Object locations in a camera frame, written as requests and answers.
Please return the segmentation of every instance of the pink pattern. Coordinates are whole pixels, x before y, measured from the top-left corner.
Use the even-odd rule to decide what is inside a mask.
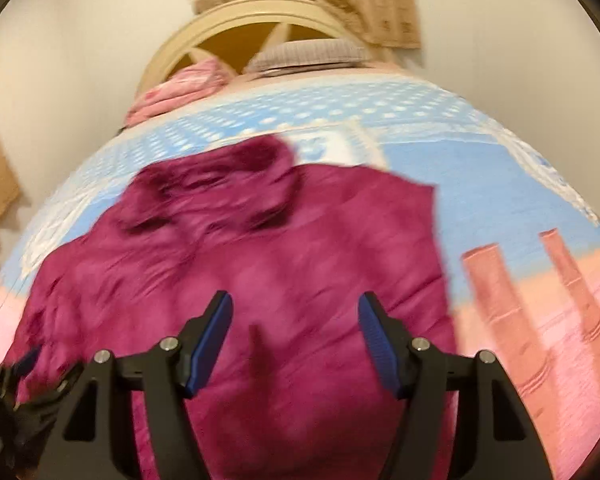
[[[215,94],[228,83],[229,75],[217,57],[187,66],[136,99],[126,114],[125,128]]]
[[[600,282],[590,288],[600,303]],[[554,329],[560,334],[558,340],[550,336],[547,325],[538,327],[545,344],[560,356],[554,368],[560,409],[559,452],[552,459],[557,479],[571,478],[600,438],[600,385],[596,376],[600,357],[592,354],[582,339],[582,318],[573,302],[565,304],[562,312],[562,320]]]

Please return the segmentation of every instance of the pillow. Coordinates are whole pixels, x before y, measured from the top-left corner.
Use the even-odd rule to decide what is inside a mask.
[[[275,77],[277,75],[297,74],[300,72],[313,72],[314,70],[331,70],[333,68],[352,68],[359,66],[360,63],[345,62],[345,63],[321,63],[318,65],[306,66],[286,66],[284,68],[271,68],[260,72],[258,75],[262,77]]]
[[[217,57],[208,57],[194,65],[178,70],[167,81],[143,93],[136,99],[125,118],[124,128],[171,112],[193,101],[220,91],[229,83],[227,74]]]
[[[275,68],[332,63],[356,64],[365,60],[365,49],[348,40],[299,40],[279,44],[257,53],[245,67],[244,72],[266,72]]]

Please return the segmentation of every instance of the bedspread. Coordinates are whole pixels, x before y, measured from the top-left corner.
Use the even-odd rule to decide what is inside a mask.
[[[218,94],[104,146],[49,198],[0,274],[0,360],[44,257],[85,233],[140,168],[267,132],[299,162],[365,164],[436,186],[459,351],[498,354],[556,478],[570,478],[600,437],[600,219],[512,132],[404,75]]]

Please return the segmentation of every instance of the blue clamp pad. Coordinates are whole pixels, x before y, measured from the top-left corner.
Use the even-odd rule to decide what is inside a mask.
[[[217,300],[216,306],[213,306],[214,300]],[[214,300],[208,307],[213,308],[214,311],[191,355],[190,376],[185,385],[185,391],[189,398],[195,396],[206,386],[234,317],[234,302],[228,293],[218,292]]]
[[[13,374],[21,379],[28,376],[38,362],[42,346],[36,346],[29,350],[22,359],[13,365]]]
[[[387,316],[372,292],[360,296],[358,323],[382,386],[403,399],[406,389],[413,386],[408,375],[411,335],[399,320]]]

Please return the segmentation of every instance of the bed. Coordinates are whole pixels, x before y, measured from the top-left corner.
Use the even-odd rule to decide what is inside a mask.
[[[210,55],[239,73],[263,46],[311,38],[348,38],[391,60],[307,0],[239,0],[169,38],[138,93]],[[436,186],[459,352],[496,352],[555,477],[571,478],[600,439],[600,218],[515,134],[391,64],[238,76],[103,146],[46,200],[0,272],[0,361],[43,259],[88,231],[138,170],[270,132],[299,164],[367,164]]]

